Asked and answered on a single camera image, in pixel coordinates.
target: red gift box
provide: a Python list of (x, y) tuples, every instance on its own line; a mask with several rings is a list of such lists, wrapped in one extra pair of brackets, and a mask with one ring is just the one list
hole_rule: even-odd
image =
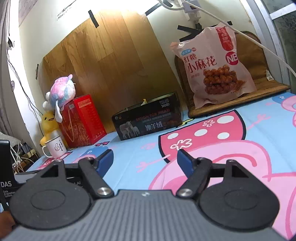
[(107, 134), (89, 94), (70, 101), (61, 115), (59, 127), (70, 148), (93, 145)]

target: wire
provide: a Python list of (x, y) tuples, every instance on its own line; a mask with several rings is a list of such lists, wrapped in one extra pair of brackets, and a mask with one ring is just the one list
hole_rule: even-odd
[(21, 159), (26, 159), (26, 160), (29, 160), (30, 162), (34, 163), (31, 159), (26, 158), (26, 157), (21, 157)]
[(20, 81), (20, 77), (19, 77), (17, 71), (15, 70), (14, 66), (13, 66), (12, 63), (10, 62), (8, 51), (7, 51), (7, 60), (8, 60), (8, 62), (9, 62), (9, 64), (10, 64), (10, 66), (13, 68), (14, 74), (16, 75), (16, 77), (17, 77), (17, 79), (18, 79), (18, 81), (19, 81), (19, 83), (20, 83), (20, 85), (21, 85), (21, 87), (22, 87), (22, 90), (23, 90), (24, 94), (26, 95), (28, 101), (30, 102), (31, 107), (33, 106), (33, 107), (34, 107), (34, 108), (35, 108), (40, 114), (42, 114), (42, 112), (41, 112), (41, 111), (40, 111), (40, 110), (39, 110), (39, 109), (38, 109), (38, 108), (37, 108), (37, 107), (31, 102), (29, 96), (26, 94), (26, 92), (25, 92), (25, 90), (24, 90), (24, 88), (23, 88), (23, 86), (22, 86), (22, 82)]
[(9, 7), (8, 7), (8, 36), (10, 36), (10, 5), (11, 0), (8, 1)]
[(184, 7), (169, 7), (169, 6), (165, 5), (162, 0), (158, 0), (158, 1), (161, 5), (163, 5), (165, 8), (167, 8), (169, 10), (173, 10), (173, 11), (184, 10)]
[(18, 150), (17, 150), (17, 153), (15, 152), (15, 150), (12, 148), (12, 146), (10, 146), (10, 149), (11, 150), (13, 150), (13, 152), (15, 153), (15, 155), (16, 155), (16, 157), (17, 157), (17, 159), (15, 160), (15, 158), (14, 158), (14, 156), (13, 156), (13, 153), (10, 151), (10, 153), (12, 154), (12, 157), (13, 157), (13, 159), (14, 159), (14, 161), (15, 161), (15, 164), (16, 164), (16, 168), (17, 168), (17, 170), (18, 170), (18, 160), (20, 161), (20, 168), (21, 168), (21, 170), (24, 172), (24, 170), (23, 170), (23, 168), (22, 168), (22, 164), (21, 164), (21, 162), (22, 162), (22, 159), (20, 158), (20, 156), (19, 156), (19, 154), (18, 154), (18, 152), (19, 152), (19, 150), (20, 150), (20, 143), (18, 143)]
[(11, 150), (10, 150), (10, 153), (11, 153), (13, 160), (15, 161), (15, 167), (17, 169), (17, 172), (19, 173), (18, 168), (17, 168), (17, 161), (15, 160), (15, 157), (14, 157), (13, 153), (11, 152)]
[(36, 120), (37, 120), (37, 122), (38, 122), (38, 125), (39, 125), (39, 129), (40, 129), (40, 131), (41, 131), (41, 133), (42, 133), (42, 135), (43, 135), (43, 132), (42, 132), (42, 129), (41, 129), (41, 126), (40, 126), (40, 122), (39, 122), (39, 119), (38, 119), (38, 117), (37, 117), (37, 114), (39, 115), (39, 113), (41, 114), (41, 115), (43, 115), (42, 114), (42, 112), (32, 103), (32, 101), (30, 100), (30, 98), (29, 98), (29, 96), (27, 95), (27, 93), (25, 92), (25, 90), (24, 90), (24, 88), (23, 88), (23, 86), (22, 86), (22, 82), (21, 82), (21, 80), (20, 80), (20, 77), (19, 77), (19, 75), (18, 75), (18, 73), (17, 73), (17, 71), (15, 70), (15, 68), (14, 68), (14, 66), (12, 65), (12, 63), (10, 62), (10, 59), (9, 59), (9, 54), (8, 54), (8, 48), (7, 48), (7, 61), (8, 61), (8, 63), (9, 63), (9, 65), (10, 65), (10, 67), (12, 68), (12, 71), (14, 72), (14, 74), (15, 74), (15, 76), (17, 77), (17, 80), (18, 80), (18, 82), (20, 83), (20, 86), (21, 86), (21, 88), (22, 88), (22, 90), (23, 90), (23, 92), (24, 92), (24, 94), (25, 94), (25, 96), (26, 96), (26, 98), (27, 98), (27, 100), (28, 100), (28, 106), (29, 106), (29, 109), (30, 109), (30, 107), (31, 107), (31, 111), (33, 112), (33, 114), (34, 114), (34, 116), (35, 116), (35, 118), (36, 118)]
[(7, 2), (7, 5), (6, 5), (6, 10), (5, 10), (5, 26), (6, 26), (6, 31), (8, 30), (8, 23), (9, 23), (9, 15), (8, 15), (8, 8), (9, 8), (9, 2)]
[[(158, 0), (158, 1), (159, 1), (159, 3), (160, 3), (161, 5), (163, 5), (166, 9), (169, 9), (169, 10), (184, 10), (184, 7), (172, 8), (172, 7), (169, 7), (169, 6), (165, 5), (165, 4), (163, 3), (162, 0)], [(292, 67), (289, 66), (289, 65), (288, 65), (284, 60), (282, 60), (280, 57), (278, 57), (274, 52), (272, 52), (271, 50), (269, 50), (268, 48), (266, 48), (264, 45), (258, 43), (256, 40), (252, 39), (251, 37), (245, 35), (244, 33), (240, 32), (240, 31), (238, 31), (238, 30), (236, 30), (235, 28), (231, 27), (227, 22), (225, 22), (225, 21), (223, 21), (222, 19), (216, 17), (215, 15), (211, 14), (210, 12), (208, 12), (208, 11), (206, 11), (206, 10), (200, 8), (199, 6), (196, 6), (196, 5), (194, 5), (194, 4), (190, 3), (190, 2), (187, 2), (187, 1), (186, 1), (186, 3), (189, 4), (189, 5), (192, 6), (192, 7), (195, 7), (197, 10), (202, 11), (202, 12), (204, 12), (205, 14), (207, 14), (207, 15), (209, 15), (209, 16), (215, 18), (215, 19), (217, 19), (218, 21), (220, 21), (221, 23), (225, 24), (227, 27), (229, 27), (230, 29), (232, 29), (234, 32), (236, 32), (236, 33), (238, 33), (238, 34), (244, 36), (245, 38), (249, 39), (251, 42), (253, 42), (253, 43), (256, 44), (257, 46), (259, 46), (260, 48), (262, 48), (262, 49), (264, 49), (264, 50), (270, 52), (270, 53), (271, 53), (272, 55), (274, 55), (279, 61), (283, 62), (284, 65), (285, 65), (285, 66), (291, 71), (291, 73), (296, 77), (296, 73), (295, 73), (295, 71), (292, 69)]]

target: pastel stuffed animal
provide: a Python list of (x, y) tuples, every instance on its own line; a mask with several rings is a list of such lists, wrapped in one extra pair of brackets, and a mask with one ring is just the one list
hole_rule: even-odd
[(55, 117), (52, 111), (46, 111), (43, 114), (43, 116), (41, 117), (41, 127), (44, 131), (44, 137), (40, 140), (41, 146), (45, 146), (45, 142), (56, 137), (57, 135), (60, 135), (66, 148), (68, 148), (68, 144), (61, 133), (59, 124), (55, 120)]
[(55, 118), (59, 123), (63, 121), (60, 111), (63, 111), (64, 106), (73, 100), (76, 94), (72, 77), (73, 75), (69, 75), (55, 80), (50, 92), (46, 93), (47, 101), (42, 105), (45, 111), (55, 110)]

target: curtain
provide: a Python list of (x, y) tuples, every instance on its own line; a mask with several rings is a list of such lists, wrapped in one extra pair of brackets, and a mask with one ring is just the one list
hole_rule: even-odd
[(0, 131), (6, 135), (13, 136), (13, 132), (8, 121), (3, 94), (3, 91), (5, 91), (3, 89), (3, 81), (10, 81), (6, 54), (6, 13), (8, 12), (7, 5), (8, 0), (2, 0), (0, 3), (0, 10), (2, 13), (0, 20)]

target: enamel mug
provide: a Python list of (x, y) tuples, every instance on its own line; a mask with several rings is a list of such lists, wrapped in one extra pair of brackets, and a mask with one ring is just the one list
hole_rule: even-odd
[[(50, 154), (52, 156), (48, 156), (44, 152), (44, 147), (47, 147)], [(50, 139), (49, 141), (45, 142), (45, 146), (42, 147), (42, 151), (45, 156), (52, 157), (52, 158), (59, 158), (60, 156), (64, 155), (67, 152), (65, 145), (61, 139), (61, 136), (57, 136), (55, 138)]]

